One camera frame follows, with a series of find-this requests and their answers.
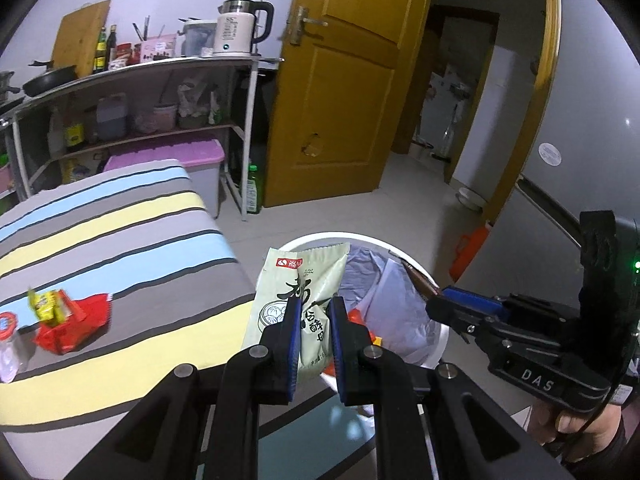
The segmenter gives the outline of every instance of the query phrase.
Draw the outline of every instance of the wooden cutting board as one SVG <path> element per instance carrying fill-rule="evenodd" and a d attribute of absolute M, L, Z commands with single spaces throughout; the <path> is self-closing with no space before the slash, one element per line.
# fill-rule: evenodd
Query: wooden cutting board
<path fill-rule="evenodd" d="M 75 65 L 78 77 L 91 75 L 98 35 L 105 26 L 110 4 L 111 0 L 105 0 L 62 18 L 51 54 L 53 68 Z"/>

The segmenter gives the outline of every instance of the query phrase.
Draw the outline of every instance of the human hand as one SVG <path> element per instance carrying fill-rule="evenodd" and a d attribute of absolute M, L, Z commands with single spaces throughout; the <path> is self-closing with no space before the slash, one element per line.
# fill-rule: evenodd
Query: human hand
<path fill-rule="evenodd" d="M 578 462 L 605 449 L 616 436 L 620 425 L 620 406 L 608 404 L 600 416 L 584 430 L 577 442 L 564 457 L 568 462 Z M 576 433 L 587 422 L 589 415 L 561 411 L 542 400 L 535 400 L 529 420 L 529 433 L 540 445 L 553 442 L 558 433 Z"/>

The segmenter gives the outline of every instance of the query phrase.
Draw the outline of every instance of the striped bedsheet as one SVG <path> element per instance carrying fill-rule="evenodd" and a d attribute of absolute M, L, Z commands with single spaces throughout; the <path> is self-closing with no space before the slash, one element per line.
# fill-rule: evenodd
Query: striped bedsheet
<path fill-rule="evenodd" d="M 113 295 L 109 329 L 77 351 L 36 348 L 26 292 Z M 41 192 L 0 217 L 0 312 L 33 351 L 0 384 L 0 431 L 34 478 L 58 480 L 175 365 L 241 348 L 254 286 L 175 160 Z M 374 429 L 316 378 L 263 406 L 260 480 L 373 480 Z"/>

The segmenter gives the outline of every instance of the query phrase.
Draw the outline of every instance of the kitchen shelf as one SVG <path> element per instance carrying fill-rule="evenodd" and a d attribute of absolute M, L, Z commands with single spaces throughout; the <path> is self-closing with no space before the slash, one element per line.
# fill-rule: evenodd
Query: kitchen shelf
<path fill-rule="evenodd" d="M 157 132 L 154 134 L 146 134 L 146 135 L 141 134 L 138 136 L 124 137 L 123 139 L 118 139 L 118 140 L 108 140 L 103 142 L 97 142 L 96 144 L 91 144 L 86 148 L 83 148 L 82 150 L 77 150 L 76 152 L 61 153 L 59 155 L 52 156 L 47 162 L 45 162 L 42 166 L 40 166 L 33 175 L 31 175 L 31 178 L 29 179 L 29 185 L 33 184 L 36 181 L 36 179 L 44 172 L 44 170 L 46 170 L 49 167 L 49 164 L 57 160 L 74 158 L 79 155 L 84 155 L 85 153 L 99 152 L 100 150 L 111 148 L 113 146 L 121 146 L 123 144 L 130 144 L 132 142 L 141 142 L 142 140 L 157 139 L 159 137 L 174 136 L 179 134 L 192 134 L 196 132 L 206 132 L 209 130 L 218 130 L 220 128 L 231 128 L 233 131 L 238 133 L 241 139 L 244 137 L 244 132 L 242 131 L 242 128 L 240 128 L 239 126 L 236 126 L 233 123 L 224 123 L 224 124 L 212 124 L 211 126 L 203 126 L 202 128 L 190 128 L 190 129 L 187 128 L 187 129 L 180 129 L 180 130 L 171 130 L 169 132 Z"/>
<path fill-rule="evenodd" d="M 15 189 L 11 188 L 11 189 L 7 189 L 3 192 L 0 192 L 0 200 L 2 200 L 4 197 L 11 195 L 11 193 L 15 193 Z"/>
<path fill-rule="evenodd" d="M 254 120 L 254 104 L 255 93 L 258 80 L 258 68 L 260 63 L 266 62 L 269 64 L 278 64 L 284 61 L 279 57 L 262 57 L 262 56 L 215 56 L 215 57 L 175 57 L 171 59 L 163 59 L 158 61 L 150 61 L 147 63 L 141 63 L 131 66 L 126 66 L 116 70 L 109 70 L 99 74 L 83 77 L 67 83 L 62 86 L 58 86 L 53 90 L 44 92 L 23 104 L 7 111 L 0 116 L 0 128 L 7 128 L 11 126 L 11 137 L 15 147 L 15 158 L 17 167 L 19 170 L 19 179 L 16 180 L 17 187 L 20 189 L 18 196 L 21 200 L 25 200 L 33 195 L 34 191 L 32 185 L 38 179 L 39 176 L 47 169 L 47 167 L 54 161 L 71 158 L 73 156 L 82 155 L 83 153 L 90 153 L 97 150 L 109 148 L 111 146 L 117 146 L 120 144 L 127 144 L 130 142 L 138 142 L 139 140 L 153 139 L 157 137 L 165 137 L 170 135 L 177 135 L 181 133 L 197 132 L 203 130 L 210 130 L 216 128 L 228 128 L 232 130 L 240 139 L 242 139 L 242 171 L 240 191 L 233 184 L 229 173 L 228 161 L 226 160 L 223 166 L 223 176 L 228 183 L 231 195 L 238 204 L 241 212 L 242 220 L 247 220 L 247 183 L 249 173 L 249 147 L 251 145 L 251 132 L 252 124 Z M 20 119 L 23 118 L 29 111 L 37 108 L 38 106 L 45 105 L 48 101 L 51 101 L 60 96 L 70 94 L 71 92 L 81 91 L 92 86 L 115 81 L 121 78 L 127 78 L 130 76 L 143 75 L 152 72 L 170 71 L 181 68 L 231 68 L 228 76 L 228 87 L 226 94 L 226 109 L 231 110 L 232 95 L 234 92 L 234 78 L 238 68 L 247 67 L 250 69 L 249 86 L 246 98 L 246 111 L 244 115 L 244 128 L 240 128 L 233 123 L 218 124 L 216 126 L 206 126 L 205 128 L 196 128 L 193 130 L 173 130 L 170 132 L 160 132 L 158 134 L 150 134 L 140 137 L 127 137 L 126 139 L 115 140 L 113 142 L 100 142 L 78 150 L 73 153 L 65 153 L 63 155 L 52 156 L 42 166 L 40 166 L 35 173 L 31 176 L 28 175 L 27 167 L 24 161 L 24 155 L 22 152 L 22 140 L 20 134 Z M 8 135 L 8 129 L 5 130 L 5 135 Z M 228 143 L 225 147 L 225 152 L 228 155 Z"/>
<path fill-rule="evenodd" d="M 27 98 L 21 105 L 7 111 L 0 116 L 1 121 L 10 121 L 13 118 L 23 115 L 25 112 L 41 105 L 47 101 L 57 97 L 77 92 L 85 88 L 90 88 L 97 84 L 116 81 L 135 75 L 141 75 L 147 72 L 158 72 L 163 70 L 174 70 L 178 68 L 221 68 L 225 66 L 242 67 L 252 66 L 253 63 L 266 62 L 277 64 L 284 61 L 280 57 L 262 57 L 262 56 L 215 56 L 215 57 L 172 57 L 169 59 L 161 59 L 158 61 L 148 61 L 146 63 L 138 63 L 135 65 L 124 66 L 114 70 L 107 70 L 99 74 L 93 74 L 86 77 L 76 79 L 71 83 L 60 85 L 48 92 L 44 92 L 33 98 Z"/>

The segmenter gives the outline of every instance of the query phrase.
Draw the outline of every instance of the white kettle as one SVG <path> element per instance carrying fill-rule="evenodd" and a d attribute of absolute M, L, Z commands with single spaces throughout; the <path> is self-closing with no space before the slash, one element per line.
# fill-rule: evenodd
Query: white kettle
<path fill-rule="evenodd" d="M 227 0 L 219 7 L 218 26 L 213 41 L 213 52 L 217 55 L 250 54 L 251 46 L 267 39 L 273 22 L 273 5 L 253 0 Z M 254 38 L 256 13 L 264 10 L 267 20 L 264 32 Z"/>

